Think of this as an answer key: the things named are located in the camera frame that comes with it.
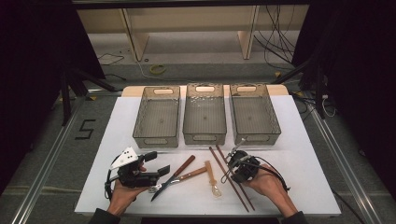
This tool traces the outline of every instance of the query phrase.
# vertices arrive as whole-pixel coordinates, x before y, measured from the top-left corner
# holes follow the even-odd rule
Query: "white table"
[[[153,202],[150,201],[152,194],[146,191],[141,193],[127,209],[126,215],[140,217],[280,216],[279,211],[267,198],[252,189],[245,188],[249,199],[256,208],[253,211],[241,193],[249,209],[249,212],[247,212],[230,183],[220,183],[223,173],[208,150],[208,146],[197,147],[184,144],[182,122],[185,95],[181,95],[181,99],[179,147],[166,149],[139,149],[132,138],[132,134],[140,97],[120,97],[117,100],[91,172],[80,195],[75,210],[77,213],[92,215],[97,207],[107,209],[109,201],[104,197],[104,183],[110,163],[125,148],[133,147],[137,154],[147,153],[151,150],[159,152],[156,160],[145,163],[148,172],[155,172],[159,168],[171,164],[171,172],[161,177],[159,183],[166,181],[190,155],[195,155],[196,159],[182,174],[203,167],[204,162],[210,160],[222,196],[220,198],[213,197],[209,185],[209,176],[207,173],[203,173],[170,186]],[[276,144],[264,147],[246,146],[240,147],[240,149],[271,162],[283,175],[287,185],[291,187],[289,195],[295,205],[299,210],[304,211],[307,216],[329,217],[340,215],[341,211],[332,195],[291,96],[271,96],[271,99],[282,130]],[[228,153],[234,147],[234,144],[228,98],[225,101],[227,136],[225,145],[220,147],[223,153]]]

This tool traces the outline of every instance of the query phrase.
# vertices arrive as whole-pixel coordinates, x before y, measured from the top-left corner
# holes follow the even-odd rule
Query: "gray carpet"
[[[262,64],[207,64],[206,66],[203,64],[168,64],[166,68],[167,70],[161,75],[161,78],[212,80],[224,84],[250,81],[269,82],[274,80],[276,70]],[[149,74],[148,65],[143,65],[143,69],[144,72]],[[104,66],[104,71],[107,74],[116,74],[127,78],[126,81],[123,81],[117,77],[108,77],[107,82],[119,88],[129,85],[167,85],[171,83],[186,84],[189,82],[186,80],[163,81],[144,78],[141,76],[140,68],[137,65]],[[292,79],[285,85],[289,90],[295,91],[297,89],[296,84],[297,82],[293,82]],[[90,82],[87,82],[87,86],[93,89],[97,88]],[[116,96],[97,94],[97,98],[94,101],[86,101],[84,103],[28,219],[28,223],[86,223],[88,221],[88,217],[74,213],[74,207],[91,170],[92,162],[116,99]],[[304,105],[301,102],[296,101],[296,105],[300,111],[304,111]],[[62,103],[58,101],[55,103],[55,107],[48,117],[41,134],[35,141],[34,150],[26,155],[20,169],[0,198],[0,223],[9,223],[11,221],[28,186],[33,183],[41,164],[46,159],[50,147],[61,129],[62,113]],[[303,113],[301,117],[303,119],[307,116],[304,120],[304,125],[331,188],[339,192],[361,216],[359,207],[351,195],[326,142],[319,132],[312,115],[308,115],[308,113],[309,111]],[[77,140],[76,137],[88,135],[78,131],[84,119],[95,119],[95,121],[86,122],[85,124],[86,128],[93,129],[92,136],[90,139]],[[384,223],[395,223],[396,202],[390,197],[371,165],[359,154],[359,146],[343,122],[342,115],[337,114],[333,118],[326,118],[326,122],[331,127],[332,133],[370,195]],[[337,201],[343,212],[341,216],[332,218],[309,217],[310,223],[359,223],[349,209],[338,199]],[[140,219],[137,217],[124,217],[121,223],[138,224]]]

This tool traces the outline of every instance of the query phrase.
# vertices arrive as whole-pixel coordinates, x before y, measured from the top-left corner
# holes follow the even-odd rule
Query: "person's right hand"
[[[271,166],[264,164],[271,171],[275,171]],[[268,171],[259,169],[253,179],[244,182],[244,185],[256,190],[261,195],[267,196],[279,209],[284,217],[290,217],[298,212],[288,193],[283,189],[280,180]]]

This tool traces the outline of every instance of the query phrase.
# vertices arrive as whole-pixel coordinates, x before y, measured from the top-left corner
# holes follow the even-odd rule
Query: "brown stick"
[[[223,158],[224,162],[227,164],[227,161],[225,160],[224,154],[221,152],[221,149],[218,145],[216,145],[216,148],[218,149],[218,152],[220,153],[221,157]],[[245,192],[244,188],[242,187],[242,185],[240,183],[237,183],[239,188],[241,188],[242,192],[244,193],[245,197],[247,198],[248,203],[250,204],[251,208],[253,208],[254,211],[256,211],[256,209],[253,206],[253,203],[251,203],[250,199],[248,198],[247,193]]]
[[[245,206],[245,208],[246,208],[247,211],[248,211],[247,205],[245,204],[245,202],[244,202],[244,200],[242,199],[241,195],[239,194],[238,190],[236,190],[235,185],[233,184],[233,181],[230,179],[230,177],[227,176],[227,173],[226,173],[226,171],[224,170],[224,168],[222,167],[221,162],[219,161],[218,156],[216,156],[216,154],[215,154],[215,151],[213,150],[212,147],[209,147],[209,149],[210,149],[210,152],[213,154],[213,157],[214,157],[214,158],[216,159],[216,161],[218,162],[219,167],[221,168],[222,172],[223,172],[224,175],[227,177],[228,182],[230,182],[231,186],[233,187],[233,190],[235,190],[236,195],[238,195],[239,200],[241,200],[241,203]]]

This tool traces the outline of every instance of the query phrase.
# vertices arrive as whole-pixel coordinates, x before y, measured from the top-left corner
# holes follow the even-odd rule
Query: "gray storage container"
[[[266,85],[234,84],[230,95],[235,144],[273,145],[281,131]]]
[[[178,147],[180,87],[146,87],[134,126],[140,148]]]
[[[188,84],[183,123],[186,145],[224,145],[226,133],[223,86]]]

